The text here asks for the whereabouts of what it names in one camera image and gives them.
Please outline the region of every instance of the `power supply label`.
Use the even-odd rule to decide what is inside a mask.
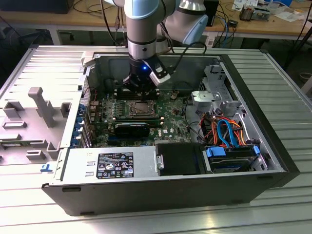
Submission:
[[[134,176],[133,152],[99,154],[97,178],[129,178]]]

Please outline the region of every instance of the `workbench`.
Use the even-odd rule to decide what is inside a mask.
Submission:
[[[26,96],[32,84],[43,88],[53,84],[56,92],[45,96],[51,102],[64,102],[62,95],[58,95],[61,92],[71,91],[74,96],[71,86],[84,77],[80,59],[85,51],[114,53],[126,49],[30,48],[1,88],[0,107],[6,100]],[[177,53],[182,51],[183,48],[176,48]],[[187,53],[202,53],[202,49],[191,48]],[[209,49],[207,53],[230,57],[301,175],[283,188],[264,192],[250,204],[73,217],[41,190],[42,183],[53,177],[40,172],[41,164],[0,166],[0,233],[310,233],[311,101],[269,54],[241,49]]]
[[[245,22],[239,20],[239,11],[232,11],[233,0],[221,0],[225,13],[230,19],[238,21],[235,37],[242,38],[265,38],[265,39],[292,39],[296,40],[303,26],[302,20],[287,22],[275,16],[270,16],[269,22],[250,21]],[[88,0],[88,6],[99,3],[98,0]],[[291,7],[309,7],[310,2],[298,3],[293,1]],[[80,2],[76,6],[81,11],[86,11],[84,2]],[[93,7],[92,10],[99,10],[100,7]],[[112,7],[105,10],[106,17],[110,29],[115,31],[115,20],[117,8]],[[78,30],[78,31],[107,31],[104,20],[99,16],[93,16],[87,13],[82,13],[71,9],[66,15],[51,14],[51,13],[30,13],[30,12],[3,12],[0,15],[7,20],[13,27],[16,28],[33,28],[46,29],[50,31],[53,44],[61,45],[62,41],[59,36],[59,30]],[[0,27],[6,27],[4,22],[0,22]],[[219,19],[215,19],[212,27],[206,27],[203,35],[207,36],[206,44],[211,46],[211,41],[216,36],[220,36],[224,30]],[[302,36],[307,32],[307,28],[303,31]]]

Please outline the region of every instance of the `wooden table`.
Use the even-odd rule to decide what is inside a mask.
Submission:
[[[235,37],[244,38],[268,38],[268,39],[297,39],[303,26],[302,20],[294,22],[287,22],[275,16],[270,16],[268,22],[264,21],[250,21],[245,22],[239,20],[239,12],[231,11],[233,0],[221,0],[225,13],[230,19],[238,21],[237,31]],[[99,3],[98,0],[88,0],[87,5]],[[309,7],[311,2],[298,3],[293,2],[291,7]],[[86,4],[82,1],[76,6],[77,9],[86,11]],[[92,10],[99,10],[100,6],[91,8]],[[109,27],[115,31],[115,19],[117,15],[117,8],[111,7],[105,10]],[[13,27],[19,28],[36,28],[47,29],[51,33],[54,45],[61,45],[59,30],[79,30],[79,31],[107,31],[100,14],[97,16],[82,13],[71,9],[66,15],[50,14],[50,13],[30,13],[30,12],[0,12],[0,15],[6,19]],[[207,44],[209,41],[220,35],[224,27],[219,19],[215,19],[212,27],[206,27],[204,35],[207,37]]]

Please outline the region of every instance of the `blue latch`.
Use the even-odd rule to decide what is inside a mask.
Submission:
[[[70,143],[73,145],[78,145],[79,141],[77,139],[71,139]]]
[[[253,147],[253,150],[254,150],[254,152],[255,152],[255,154],[256,154],[257,156],[260,155],[260,150],[259,150],[259,147],[258,147],[258,146],[254,146],[254,147]]]
[[[75,123],[74,124],[74,129],[75,130],[79,130],[81,128],[81,125],[80,124],[78,124],[78,123]]]
[[[73,131],[73,137],[78,137],[80,135],[80,132]]]
[[[82,104],[79,104],[78,111],[85,111],[86,107]]]
[[[212,156],[226,156],[225,150],[222,147],[210,147],[206,150],[208,157]]]
[[[77,123],[81,123],[82,122],[82,118],[81,117],[76,117],[76,122]]]
[[[40,169],[41,172],[51,172],[52,171],[52,168],[50,167],[50,164],[49,163],[46,163],[46,164],[43,164],[41,169]]]

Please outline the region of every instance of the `metal table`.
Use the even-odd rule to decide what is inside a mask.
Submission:
[[[57,88],[45,97],[54,103],[71,99],[61,92],[81,82],[80,57],[84,51],[123,50],[95,46],[29,49],[0,90],[0,107],[3,108],[6,99],[26,97],[31,84],[42,85],[43,89],[51,85]],[[202,50],[194,48],[188,52],[201,53]],[[207,53],[229,55],[301,171],[300,176],[283,188],[266,191],[250,204],[72,217],[41,190],[42,183],[53,176],[40,173],[41,164],[0,166],[0,232],[310,233],[311,101],[268,54],[259,50],[227,49],[211,49]]]

